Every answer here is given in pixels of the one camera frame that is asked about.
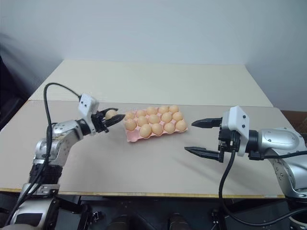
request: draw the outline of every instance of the dark floor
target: dark floor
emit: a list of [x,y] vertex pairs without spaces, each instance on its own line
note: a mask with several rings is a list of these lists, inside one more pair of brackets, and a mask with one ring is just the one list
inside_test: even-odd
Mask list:
[[[70,201],[76,201],[76,196],[61,196]],[[9,208],[13,198],[0,194],[0,207]],[[179,212],[182,214],[192,229],[194,230],[218,230],[214,226],[211,211],[218,208],[217,199],[178,199],[178,198],[140,198],[140,197],[101,197],[101,196],[82,196],[82,203],[90,204],[93,211],[102,211],[106,217],[90,226],[90,230],[104,230],[111,220],[120,215],[130,215],[137,217],[147,224],[150,230],[166,230],[167,219],[171,213]],[[265,222],[274,219],[288,211],[285,201],[276,202],[238,213],[237,216],[250,222]],[[57,230],[76,230],[80,215],[60,210]],[[226,218],[227,229],[229,230],[289,230],[289,220],[283,220],[278,224],[265,228],[253,228],[235,222],[231,218]]]

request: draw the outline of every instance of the white tabletop surface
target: white tabletop surface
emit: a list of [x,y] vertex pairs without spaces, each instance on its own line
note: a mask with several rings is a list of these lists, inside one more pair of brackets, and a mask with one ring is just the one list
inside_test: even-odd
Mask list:
[[[52,122],[79,119],[78,103],[49,102]],[[146,108],[148,104],[101,103],[100,109],[120,112]],[[189,125],[198,119],[220,117],[229,106],[180,106]],[[291,127],[272,107],[243,107],[250,128]],[[0,188],[18,191],[27,182],[36,143],[46,135],[47,120],[42,101],[28,101],[0,132]],[[86,136],[70,152],[60,179],[63,194],[217,197],[224,163],[201,159],[185,146],[217,150],[218,129],[189,126],[180,134],[163,135],[135,143],[126,142],[123,124],[110,132]],[[229,197],[276,197],[282,192],[268,161],[236,157],[225,183]]]
[[[49,82],[111,103],[272,107],[244,65],[64,60],[30,100],[42,100]],[[56,86],[48,90],[48,99],[77,100]]]

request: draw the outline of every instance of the white table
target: white table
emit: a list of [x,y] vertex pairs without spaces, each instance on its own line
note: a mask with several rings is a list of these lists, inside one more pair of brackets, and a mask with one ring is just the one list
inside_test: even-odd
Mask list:
[[[20,191],[27,182],[36,143],[46,134],[43,88],[48,82],[88,93],[100,109],[120,112],[148,104],[183,104],[186,121],[220,117],[241,105],[252,129],[291,127],[243,65],[177,65],[65,60],[0,132],[0,190]],[[79,119],[74,95],[52,86],[48,91],[52,121]],[[184,146],[216,150],[217,129],[190,127],[182,134],[127,143],[124,127],[85,137],[72,149],[60,180],[61,194],[108,196],[217,197],[228,162],[205,160]],[[282,197],[268,161],[237,157],[224,190],[226,197]]]
[[[111,103],[272,107],[244,65],[64,60],[30,100],[42,100],[49,82]],[[52,88],[49,100],[77,100],[64,89]]]
[[[53,122],[79,119],[77,102],[51,101]],[[100,109],[117,107],[120,112],[148,104],[102,103]],[[181,105],[185,120],[220,117],[229,106]],[[250,128],[291,127],[276,108],[243,107]],[[36,143],[46,134],[42,101],[29,101],[0,132],[0,190],[19,191],[28,179]],[[223,164],[201,159],[184,150],[201,146],[217,150],[218,129],[189,126],[180,134],[128,143],[123,124],[110,132],[85,137],[71,149],[60,180],[61,194],[104,196],[217,197]],[[225,183],[226,197],[282,197],[273,167],[268,161],[236,157]]]

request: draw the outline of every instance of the table edge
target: table edge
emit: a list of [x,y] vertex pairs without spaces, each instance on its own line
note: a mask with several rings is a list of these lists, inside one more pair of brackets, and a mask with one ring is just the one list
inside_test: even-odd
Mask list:
[[[19,193],[19,188],[0,188],[1,192]],[[218,198],[218,194],[185,194],[185,193],[117,193],[117,192],[71,192],[59,191],[60,195],[77,195],[77,196],[145,196],[145,197],[181,197],[181,198]],[[223,198],[249,198],[249,199],[266,199],[266,198],[284,198],[284,195],[223,195]]]

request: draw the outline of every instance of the wire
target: wire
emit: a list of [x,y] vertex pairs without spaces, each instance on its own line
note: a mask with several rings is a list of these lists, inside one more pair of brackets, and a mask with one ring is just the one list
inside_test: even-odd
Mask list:
[[216,227],[216,224],[214,224],[210,230],[213,230],[215,227]]
[[73,91],[72,89],[68,88],[65,85],[61,85],[59,83],[55,83],[55,82],[50,82],[48,83],[45,87],[44,87],[44,106],[45,106],[45,111],[46,111],[46,116],[47,116],[47,121],[48,121],[48,126],[47,126],[47,131],[46,131],[46,157],[44,159],[43,164],[40,166],[39,171],[37,173],[37,175],[35,176],[34,180],[30,183],[30,185],[28,186],[28,188],[25,190],[25,192],[22,194],[22,196],[18,199],[17,203],[15,204],[15,206],[13,207],[8,219],[5,222],[4,226],[7,226],[10,224],[10,221],[14,215],[14,213],[16,212],[16,210],[18,209],[18,207],[28,198],[31,197],[31,195],[33,193],[35,193],[35,191],[40,187],[41,182],[38,183],[38,185],[29,193],[29,191],[32,189],[32,187],[36,184],[36,182],[40,179],[42,180],[41,175],[44,171],[44,169],[46,168],[46,166],[49,163],[49,156],[50,156],[50,152],[51,152],[51,146],[52,146],[52,125],[54,123],[51,122],[51,117],[50,117],[50,112],[49,112],[49,106],[48,106],[48,102],[47,102],[47,89],[50,85],[57,85],[57,86],[61,86],[65,89],[67,89],[68,91],[70,91],[71,93],[75,94],[78,99],[80,100],[81,96],[79,94],[77,94],[75,91]]
[[277,223],[278,221],[280,220],[283,220],[287,217],[290,217],[290,216],[293,216],[293,215],[296,215],[298,213],[301,213],[301,212],[306,212],[307,211],[307,207],[304,207],[304,208],[299,208],[297,210],[294,210],[294,211],[291,211],[291,212],[288,212],[280,217],[278,217],[277,219],[273,219],[269,222],[265,222],[265,223],[249,223],[249,222],[245,222],[244,220],[241,220],[239,219],[238,217],[234,216],[234,214],[232,214],[230,212],[230,210],[227,208],[225,202],[224,202],[224,199],[223,199],[223,186],[224,186],[224,183],[225,183],[225,180],[227,178],[227,175],[229,174],[230,172],[230,169],[234,163],[234,160],[235,160],[235,156],[236,156],[236,151],[233,150],[231,152],[231,157],[230,157],[230,160],[229,160],[229,163],[225,169],[225,172],[221,178],[221,181],[220,181],[220,186],[219,186],[219,200],[221,202],[221,205],[224,209],[224,211],[234,220],[240,222],[241,224],[244,224],[244,225],[248,225],[248,226],[252,226],[252,227],[265,227],[265,226],[269,226],[269,225],[272,225],[272,224],[275,224]]
[[264,159],[284,159],[284,158],[296,157],[296,156],[302,156],[302,155],[307,155],[307,151],[294,152],[294,153],[289,153],[285,155],[267,155],[267,156],[264,156]]

